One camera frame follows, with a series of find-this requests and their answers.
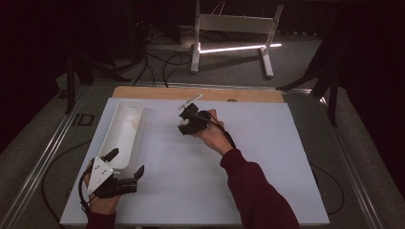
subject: hand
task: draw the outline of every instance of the hand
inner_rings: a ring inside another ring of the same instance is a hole
[[[211,121],[217,122],[217,111],[213,109],[208,112],[215,117],[211,117]],[[218,124],[224,127],[223,122],[219,120],[218,122]],[[223,131],[212,123],[210,123],[205,130],[197,132],[194,136],[199,137],[206,146],[218,152],[221,156],[224,156],[228,151],[233,149]]]
[[[86,177],[84,177],[84,182],[86,183],[87,187],[90,182],[90,174],[87,174]],[[90,194],[90,211],[102,215],[111,215],[116,211],[120,197],[121,196],[116,196],[113,198],[98,198],[96,195]]]

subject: person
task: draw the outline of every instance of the person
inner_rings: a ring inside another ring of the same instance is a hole
[[[208,111],[221,126],[215,110]],[[195,134],[206,146],[218,152],[223,158],[220,165],[228,176],[228,187],[234,197],[245,229],[300,228],[297,218],[286,199],[270,185],[259,164],[248,162],[240,150],[235,149],[215,125]],[[85,178],[86,184],[90,175]],[[116,207],[119,197],[95,198],[90,196],[90,214],[87,229],[114,228]]]

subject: long sleeve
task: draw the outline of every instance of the long sleeve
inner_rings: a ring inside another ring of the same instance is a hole
[[[257,163],[247,162],[233,149],[224,155],[221,166],[245,229],[300,228],[288,202],[267,182]]]
[[[112,215],[102,215],[98,213],[89,213],[89,221],[86,229],[114,229],[117,213]]]

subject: white plastic container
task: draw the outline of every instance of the white plastic container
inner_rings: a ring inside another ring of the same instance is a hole
[[[118,178],[130,178],[137,171],[136,162],[142,138],[143,101],[123,99],[118,102],[99,157],[106,156],[115,148],[118,155],[107,164]]]

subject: glowing light strip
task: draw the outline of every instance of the glowing light strip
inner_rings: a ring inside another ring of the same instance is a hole
[[[211,52],[226,52],[226,51],[261,49],[262,47],[265,47],[265,46],[259,45],[259,46],[244,46],[244,47],[224,48],[224,49],[215,49],[215,50],[204,50],[204,51],[200,51],[200,54],[211,53]],[[270,47],[281,47],[281,44],[272,44],[272,45],[270,45]]]

